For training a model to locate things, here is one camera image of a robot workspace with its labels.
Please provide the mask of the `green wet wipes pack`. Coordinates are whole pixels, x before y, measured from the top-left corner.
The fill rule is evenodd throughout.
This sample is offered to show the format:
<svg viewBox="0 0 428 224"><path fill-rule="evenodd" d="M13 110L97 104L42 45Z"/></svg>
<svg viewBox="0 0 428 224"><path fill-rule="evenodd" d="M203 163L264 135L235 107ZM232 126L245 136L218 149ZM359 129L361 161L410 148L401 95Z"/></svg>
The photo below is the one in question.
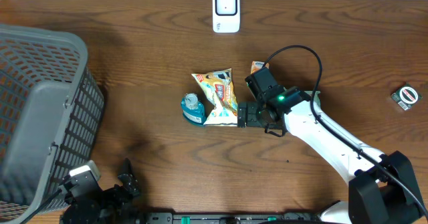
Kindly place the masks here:
<svg viewBox="0 0 428 224"><path fill-rule="evenodd" d="M312 96L313 95L313 91L309 91L309 90L307 90L306 91L306 93L308 94L308 95L310 95L310 96ZM319 107L321 107L321 104L320 104L320 99L319 99L319 94L320 94L320 91L316 91L315 92L315 94L314 94L314 102L319 106Z"/></svg>

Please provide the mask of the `blue clear plastic bottle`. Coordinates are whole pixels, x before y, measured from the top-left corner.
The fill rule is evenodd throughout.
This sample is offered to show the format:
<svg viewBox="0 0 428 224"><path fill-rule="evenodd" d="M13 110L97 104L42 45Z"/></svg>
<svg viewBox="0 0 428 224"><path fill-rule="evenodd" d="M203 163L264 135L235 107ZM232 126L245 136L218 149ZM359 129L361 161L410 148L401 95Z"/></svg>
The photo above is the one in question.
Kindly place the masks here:
<svg viewBox="0 0 428 224"><path fill-rule="evenodd" d="M205 107L199 101L196 94L185 94L181 100L181 109L185 120L197 126L204 126L207 120L205 116Z"/></svg>

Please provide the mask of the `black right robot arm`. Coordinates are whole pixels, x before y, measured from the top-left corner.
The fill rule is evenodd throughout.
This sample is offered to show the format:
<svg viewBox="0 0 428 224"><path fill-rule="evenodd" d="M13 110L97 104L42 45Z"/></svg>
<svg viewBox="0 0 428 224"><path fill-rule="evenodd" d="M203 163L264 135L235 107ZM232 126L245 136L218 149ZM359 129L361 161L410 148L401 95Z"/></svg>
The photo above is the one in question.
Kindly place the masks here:
<svg viewBox="0 0 428 224"><path fill-rule="evenodd" d="M385 154L353 136L321 110L314 92L276 86L254 96L254 102L238 105L240 127L299 138L347 184L348 200L321 211L320 222L413 223L427 216L412 164L403 153Z"/></svg>

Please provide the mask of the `dark green round-logo packet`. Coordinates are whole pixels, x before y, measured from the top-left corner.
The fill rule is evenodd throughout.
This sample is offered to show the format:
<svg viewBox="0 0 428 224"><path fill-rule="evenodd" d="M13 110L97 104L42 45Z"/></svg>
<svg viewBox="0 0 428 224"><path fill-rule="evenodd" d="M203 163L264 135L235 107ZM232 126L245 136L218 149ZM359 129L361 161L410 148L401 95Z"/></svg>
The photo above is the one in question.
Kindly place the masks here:
<svg viewBox="0 0 428 224"><path fill-rule="evenodd" d="M412 85L405 83L391 94L394 100L404 111L410 110L417 102L423 99L422 95L412 87Z"/></svg>

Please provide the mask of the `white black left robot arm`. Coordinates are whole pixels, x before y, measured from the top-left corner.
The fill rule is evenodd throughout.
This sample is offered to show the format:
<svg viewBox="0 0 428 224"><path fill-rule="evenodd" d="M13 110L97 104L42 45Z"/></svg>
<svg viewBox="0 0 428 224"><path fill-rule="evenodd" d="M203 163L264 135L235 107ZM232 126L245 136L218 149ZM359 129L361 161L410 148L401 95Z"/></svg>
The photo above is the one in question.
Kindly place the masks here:
<svg viewBox="0 0 428 224"><path fill-rule="evenodd" d="M92 160L69 172L60 186L65 194L64 201L69 205L60 216L60 223L144 223L144 215L132 204L141 190L130 160L124 159L120 167L118 179L121 185L102 189L98 184L100 177Z"/></svg>

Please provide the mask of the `yellow snack bag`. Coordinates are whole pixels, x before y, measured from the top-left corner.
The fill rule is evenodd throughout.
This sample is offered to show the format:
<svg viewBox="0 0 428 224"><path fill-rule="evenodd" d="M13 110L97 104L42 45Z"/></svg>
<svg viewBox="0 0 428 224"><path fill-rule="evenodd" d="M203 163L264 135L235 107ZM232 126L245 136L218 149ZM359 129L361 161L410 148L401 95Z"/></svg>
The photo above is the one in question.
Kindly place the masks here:
<svg viewBox="0 0 428 224"><path fill-rule="evenodd" d="M191 74L213 105L205 126L237 126L238 101L234 91L232 69Z"/></svg>

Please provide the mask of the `orange tissue pack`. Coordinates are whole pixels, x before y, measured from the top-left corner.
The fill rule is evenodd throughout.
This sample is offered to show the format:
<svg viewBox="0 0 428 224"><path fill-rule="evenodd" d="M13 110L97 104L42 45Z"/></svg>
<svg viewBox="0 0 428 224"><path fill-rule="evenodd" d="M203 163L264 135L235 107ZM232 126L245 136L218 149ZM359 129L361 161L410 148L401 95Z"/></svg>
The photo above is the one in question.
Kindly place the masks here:
<svg viewBox="0 0 428 224"><path fill-rule="evenodd" d="M265 62L252 61L252 63L251 63L251 74L254 74L255 72L261 70L263 67L269 68L270 64L265 63Z"/></svg>

